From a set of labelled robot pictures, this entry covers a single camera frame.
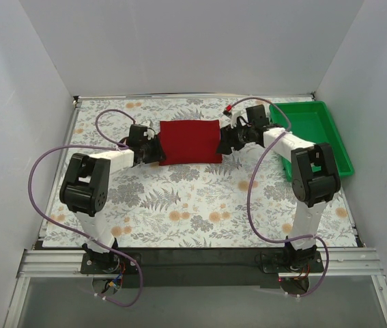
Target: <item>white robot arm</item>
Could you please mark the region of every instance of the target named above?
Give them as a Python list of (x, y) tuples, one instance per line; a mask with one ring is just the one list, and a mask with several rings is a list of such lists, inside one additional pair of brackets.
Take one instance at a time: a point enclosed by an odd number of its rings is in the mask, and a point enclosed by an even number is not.
[[(263, 133), (264, 146), (269, 146), (281, 133), (285, 132), (284, 128), (271, 128)], [(292, 133), (286, 133), (284, 137), (281, 137), (279, 142), (272, 147), (272, 150), (291, 161), (291, 152), (296, 149), (314, 149), (315, 144), (310, 141), (305, 141), (296, 137)], [(312, 207), (306, 202), (296, 200), (296, 213), (293, 221), (293, 227), (289, 233), (289, 238), (302, 236), (305, 234), (316, 235), (321, 221), (321, 216), (327, 202), (322, 201), (314, 204)], [(300, 239), (292, 241), (294, 249), (308, 249), (314, 246), (315, 239)]]
[[(92, 159), (106, 159), (110, 161), (108, 186), (111, 185), (112, 179), (117, 172), (132, 167), (134, 163), (134, 152), (131, 150), (101, 152), (100, 154), (90, 154), (89, 157)], [(107, 197), (108, 192), (105, 193), (105, 191), (103, 191), (101, 201), (105, 202)], [(94, 217), (91, 217), (87, 213), (83, 212), (76, 212), (75, 216), (81, 223), (86, 234), (89, 234), (90, 236), (94, 237), (95, 240), (106, 246), (113, 246), (115, 238), (111, 234), (109, 226), (106, 224), (106, 220), (104, 218), (104, 209), (102, 209), (100, 212), (97, 212)], [(108, 252), (108, 250), (98, 246), (93, 241), (89, 241), (87, 246), (88, 248), (99, 253)]]

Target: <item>table surface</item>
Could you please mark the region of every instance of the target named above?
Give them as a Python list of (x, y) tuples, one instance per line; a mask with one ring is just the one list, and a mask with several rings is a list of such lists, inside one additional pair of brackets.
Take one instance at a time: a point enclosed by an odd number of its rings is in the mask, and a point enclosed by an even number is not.
[[(271, 98), (276, 103), (310, 101), (310, 98)], [(152, 122), (158, 133), (161, 120), (220, 120), (229, 123), (222, 110), (235, 98), (144, 98), (128, 100), (84, 100), (74, 125), (71, 144), (112, 146), (97, 133), (94, 121), (105, 109), (122, 109), (138, 123)], [(256, 105), (247, 101), (240, 109)], [(105, 134), (120, 140), (128, 134), (131, 121), (116, 113), (100, 119)], [(248, 182), (264, 151), (256, 145), (223, 157), (222, 164), (137, 165), (118, 172), (109, 186), (102, 212), (120, 247), (273, 247), (250, 229), (246, 216)], [(70, 156), (67, 153), (61, 180)], [(50, 216), (62, 224), (81, 229), (74, 214), (55, 201)], [(264, 236), (283, 239), (292, 227), (296, 199), (285, 179), (281, 158), (268, 154), (255, 177), (252, 213)], [(355, 247), (343, 192), (328, 203), (318, 235), (328, 246)], [(86, 240), (51, 223), (47, 225), (44, 247), (80, 247)]]

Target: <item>cable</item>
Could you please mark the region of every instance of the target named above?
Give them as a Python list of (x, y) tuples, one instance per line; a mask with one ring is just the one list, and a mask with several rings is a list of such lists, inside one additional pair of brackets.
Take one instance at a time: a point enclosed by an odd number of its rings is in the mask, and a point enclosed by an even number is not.
[(131, 120), (132, 120), (132, 123), (133, 124), (136, 124), (136, 120), (130, 116), (129, 114), (125, 113), (124, 111), (121, 111), (120, 109), (106, 109), (104, 111), (101, 111), (98, 116), (96, 116), (96, 119), (95, 119), (95, 127), (96, 127), (96, 130), (97, 132), (101, 135), (102, 138), (104, 138), (105, 140), (108, 140), (109, 142), (111, 142), (112, 144), (115, 144), (121, 148), (127, 148), (127, 145), (124, 145), (123, 143), (121, 142), (117, 142), (109, 137), (107, 137), (99, 128), (99, 119), (102, 115), (104, 115), (105, 113), (109, 113), (109, 112), (112, 112), (114, 111), (115, 113), (121, 113), (121, 114), (124, 114), (125, 116), (129, 117)]
[(236, 106), (236, 105), (238, 105), (238, 104), (240, 104), (240, 103), (242, 103), (242, 102), (244, 102), (246, 100), (260, 100), (260, 101), (264, 101), (264, 102), (272, 105), (286, 119), (286, 122), (287, 122), (287, 128), (265, 149), (263, 154), (260, 156), (260, 158), (259, 158), (259, 160), (258, 160), (258, 162), (257, 162), (257, 164), (256, 164), (256, 166), (254, 168), (253, 175), (250, 178), (249, 187), (248, 187), (248, 196), (246, 197), (246, 209), (247, 209), (246, 212), (248, 214), (249, 225), (250, 225), (251, 229), (253, 230), (253, 232), (261, 240), (263, 240), (263, 241), (265, 241), (267, 243), (272, 243), (272, 244), (290, 243), (292, 241), (299, 241), (300, 239), (306, 239), (306, 238), (314, 238), (314, 239), (317, 239), (318, 241), (321, 242), (322, 246), (325, 249), (325, 254), (326, 254), (325, 268), (324, 268), (324, 272), (322, 273), (322, 276), (320, 277), (319, 281), (314, 285), (314, 287), (312, 287), (305, 294), (303, 294), (303, 295), (291, 295), (293, 297), (309, 296), (315, 290), (317, 290), (319, 288), (319, 286), (321, 286), (322, 282), (325, 279), (325, 276), (326, 276), (326, 273), (327, 273), (327, 270), (328, 270), (328, 265), (330, 264), (330, 254), (328, 252), (328, 247), (325, 244), (324, 240), (321, 237), (319, 237), (319, 236), (313, 236), (312, 234), (305, 234), (305, 235), (302, 235), (302, 236), (288, 238), (288, 239), (281, 240), (281, 241), (274, 241), (273, 239), (266, 238), (262, 234), (260, 234), (260, 232), (254, 226), (253, 218), (252, 218), (251, 213), (250, 213), (250, 197), (251, 197), (251, 193), (253, 191), (254, 179), (255, 179), (255, 176), (257, 175), (257, 172), (258, 172), (258, 170), (260, 168), (261, 162), (263, 162), (263, 160), (266, 157), (266, 155), (268, 154), (268, 152), (276, 145), (276, 143), (278, 143), (278, 141), (282, 137), (284, 137), (287, 132), (290, 131), (290, 129), (291, 129), (291, 122), (290, 122), (289, 118), (287, 117), (287, 115), (285, 115), (284, 112), (278, 106), (276, 106), (272, 101), (264, 99), (264, 98), (260, 98), (260, 97), (246, 97), (246, 98), (240, 99), (240, 100), (236, 101), (235, 103), (227, 106), (226, 110), (230, 111), (234, 106)]
[(307, 265), (307, 273), (305, 274), (304, 278), (307, 278), (309, 276), (309, 273), (310, 273), (310, 265), (308, 264)]
[(120, 277), (122, 277), (122, 275), (123, 275), (124, 272), (125, 272), (126, 265), (124, 265), (124, 269), (122, 270), (121, 264), (119, 264), (119, 268), (120, 268), (120, 273), (119, 273), (119, 275), (118, 275), (116, 278), (114, 278), (114, 279), (112, 280), (113, 282), (116, 282)]
[(100, 292), (101, 294), (105, 294), (107, 292), (107, 290), (110, 289), (109, 283), (110, 283), (110, 281), (107, 280), (105, 283), (104, 289), (102, 289), (102, 292)]
[(300, 275), (293, 277), (293, 280), (299, 280), (303, 273), (304, 273), (304, 268), (302, 268)]
[(297, 287), (301, 290), (303, 290), (304, 292), (307, 292), (307, 289), (304, 288), (304, 286), (300, 283), (299, 280), (293, 280), (293, 284), (297, 285)]
[(43, 211), (35, 203), (34, 196), (33, 196), (33, 191), (32, 191), (32, 180), (33, 180), (33, 177), (34, 177), (35, 169), (40, 164), (42, 159), (44, 159), (44, 157), (46, 157), (49, 154), (51, 154), (53, 152), (56, 152), (58, 150), (67, 149), (67, 148), (86, 148), (86, 149), (99, 149), (99, 150), (117, 150), (116, 148), (110, 148), (110, 147), (86, 146), (86, 145), (66, 145), (66, 146), (55, 147), (55, 148), (52, 148), (52, 149), (48, 150), (47, 152), (45, 152), (43, 155), (41, 155), (35, 161), (34, 165), (31, 168), (31, 171), (29, 172), (29, 178), (28, 178), (28, 196), (29, 196), (29, 201), (31, 202), (32, 207), (34, 207), (34, 210), (39, 215), (41, 215), (44, 219), (48, 220), (52, 224), (55, 224), (56, 226), (59, 226), (60, 228), (67, 229), (69, 231), (75, 232), (76, 234), (80, 234), (81, 236), (84, 236), (85, 238), (88, 238), (89, 240), (93, 241), (95, 244), (101, 246), (102, 248), (105, 248), (108, 251), (112, 251), (113, 253), (116, 253), (117, 255), (122, 256), (122, 257), (128, 259), (129, 261), (131, 261), (132, 263), (135, 264), (135, 266), (137, 268), (137, 271), (139, 272), (139, 279), (140, 279), (140, 285), (139, 286), (140, 287), (139, 287), (139, 291), (138, 291), (136, 297), (131, 302), (129, 302), (129, 303), (121, 303), (121, 302), (119, 302), (119, 301), (117, 301), (115, 299), (110, 299), (108, 297), (105, 297), (102, 294), (98, 294), (99, 297), (102, 297), (105, 300), (107, 300), (108, 302), (114, 303), (115, 305), (118, 305), (118, 306), (123, 307), (123, 308), (130, 307), (131, 305), (134, 305), (139, 300), (139, 297), (140, 297), (140, 295), (141, 295), (141, 293), (143, 291), (143, 273), (142, 273), (141, 267), (139, 266), (139, 263), (137, 263), (137, 261), (134, 258), (132, 258), (131, 256), (129, 256), (128, 254), (125, 254), (125, 253), (123, 253), (121, 251), (118, 251), (117, 249), (113, 249), (111, 247), (108, 247), (108, 246), (102, 244), (100, 241), (95, 240), (93, 237), (91, 237), (90, 235), (86, 234), (85, 232), (82, 232), (82, 231), (77, 230), (75, 228), (71, 228), (71, 227), (68, 227), (68, 226), (66, 226), (64, 224), (61, 224), (59, 222), (54, 221), (53, 219), (48, 217), (46, 214), (44, 214)]

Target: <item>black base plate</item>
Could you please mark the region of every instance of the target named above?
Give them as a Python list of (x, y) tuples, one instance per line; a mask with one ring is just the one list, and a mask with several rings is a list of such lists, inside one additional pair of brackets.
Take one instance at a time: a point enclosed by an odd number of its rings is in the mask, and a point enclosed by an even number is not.
[[(123, 252), (133, 257), (141, 266), (146, 286), (261, 286), (279, 288), (278, 273), (289, 272), (280, 265), (283, 248), (128, 248)], [(316, 253), (310, 262), (310, 272), (324, 270)], [(131, 262), (124, 260), (123, 288), (137, 288), (139, 275)], [(83, 256), (81, 273), (106, 274)]]

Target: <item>glass panel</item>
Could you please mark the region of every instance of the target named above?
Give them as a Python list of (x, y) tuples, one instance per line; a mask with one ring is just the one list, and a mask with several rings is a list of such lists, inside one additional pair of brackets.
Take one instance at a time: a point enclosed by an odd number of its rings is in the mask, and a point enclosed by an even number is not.
[[(371, 277), (327, 277), (300, 300), (276, 291), (145, 288), (136, 305), (122, 309), (94, 297), (89, 278), (32, 278), (19, 327), (387, 327)], [(128, 301), (135, 292), (115, 297)]]

